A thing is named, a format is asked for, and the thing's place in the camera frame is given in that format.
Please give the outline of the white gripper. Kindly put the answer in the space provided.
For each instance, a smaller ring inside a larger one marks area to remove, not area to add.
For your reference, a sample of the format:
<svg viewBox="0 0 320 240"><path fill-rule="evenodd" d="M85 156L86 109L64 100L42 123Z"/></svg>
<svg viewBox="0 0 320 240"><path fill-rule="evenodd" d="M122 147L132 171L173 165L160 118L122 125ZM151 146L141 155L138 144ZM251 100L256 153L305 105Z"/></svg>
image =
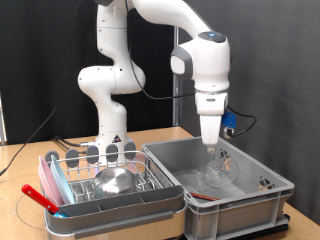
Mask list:
<svg viewBox="0 0 320 240"><path fill-rule="evenodd" d="M200 116L202 142L207 145L207 153L215 153L218 143L221 119L228 102L228 94L205 94L198 92L195 95L197 114Z"/></svg>

